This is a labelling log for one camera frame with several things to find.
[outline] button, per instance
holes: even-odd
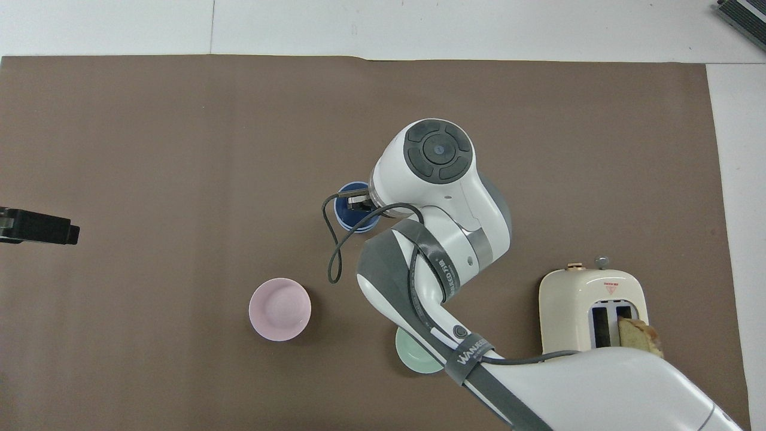
[[[421,152],[418,151],[417,148],[410,148],[407,151],[407,157],[410,158],[410,163],[412,163],[412,166],[414,166],[414,168],[423,175],[430,176],[432,173],[434,173],[434,167],[428,164],[426,159],[421,156]]]
[[[410,127],[407,131],[407,140],[421,142],[429,133],[438,132],[441,122],[437,120],[423,120]]]
[[[456,324],[452,328],[452,333],[455,334],[455,337],[458,337],[458,338],[461,338],[461,339],[465,338],[465,337],[468,337],[468,330],[466,328],[460,326],[459,324]]]
[[[445,129],[455,140],[457,141],[457,147],[460,151],[471,151],[471,142],[468,140],[468,136],[457,127],[452,124],[448,124]]]
[[[437,165],[446,165],[455,157],[457,144],[446,133],[431,135],[423,143],[423,154],[426,159]]]
[[[468,157],[458,157],[457,160],[455,160],[455,163],[441,168],[439,171],[439,178],[450,179],[459,176],[463,172],[463,169],[466,169],[466,166],[468,166],[468,160]]]

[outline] cream toaster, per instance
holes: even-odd
[[[606,269],[608,262],[608,258],[597,258],[599,269],[570,263],[542,279],[539,307],[544,354],[620,346],[619,317],[649,324],[641,284],[624,271]]]

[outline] black object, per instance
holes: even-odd
[[[369,187],[338,192],[338,199],[345,199],[345,207],[351,211],[370,212],[376,208]]]
[[[718,0],[719,16],[754,44],[766,50],[766,2],[747,0],[758,12],[753,12],[738,0]]]
[[[468,330],[459,324],[456,324],[455,327],[452,328],[452,333],[458,338],[468,337]]]
[[[77,244],[80,227],[71,220],[23,209],[0,206],[0,242],[18,244],[23,241],[51,244]]]
[[[407,131],[404,160],[412,173],[432,184],[449,184],[473,162],[468,135],[444,120],[422,120]]]
[[[593,328],[596,337],[596,347],[609,347],[611,340],[609,338],[609,317],[606,307],[593,307]]]

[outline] light green bowl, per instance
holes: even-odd
[[[432,374],[444,369],[407,331],[396,328],[396,353],[399,359],[415,373]]]

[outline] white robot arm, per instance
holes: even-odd
[[[404,202],[420,214],[387,211],[406,218],[365,243],[362,292],[513,429],[740,429],[652,354],[602,347],[547,362],[503,360],[441,307],[511,237],[508,207],[476,170],[473,144],[456,124],[405,127],[375,165],[370,196],[377,207]]]

